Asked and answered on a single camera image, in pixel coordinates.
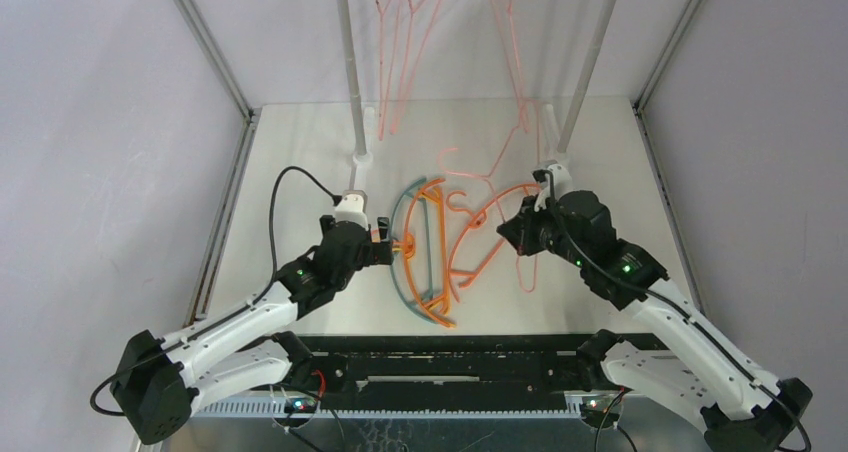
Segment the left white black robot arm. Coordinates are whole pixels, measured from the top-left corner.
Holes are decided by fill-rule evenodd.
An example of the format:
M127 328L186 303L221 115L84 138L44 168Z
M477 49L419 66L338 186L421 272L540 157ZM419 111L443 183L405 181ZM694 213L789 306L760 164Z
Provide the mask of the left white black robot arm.
M393 261L390 221L368 227L325 215L322 240L269 284L208 325L163 337L143 330L125 345L109 391L144 445L177 432L206 406L264 385L305 386L313 366L287 326L331 302L353 275Z

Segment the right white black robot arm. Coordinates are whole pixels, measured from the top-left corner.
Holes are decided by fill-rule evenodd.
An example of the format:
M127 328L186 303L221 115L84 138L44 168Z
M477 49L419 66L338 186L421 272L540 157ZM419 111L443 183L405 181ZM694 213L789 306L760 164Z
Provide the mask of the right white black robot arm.
M592 388L609 382L641 394L701 432L712 451L783 451L813 397L798 378L759 366L679 290L641 246L618 237L611 213L590 191L559 199L528 196L497 228L521 256L542 252L573 264L591 292L646 326L673 353L643 356L630 341L601 329L578 350L578 374Z

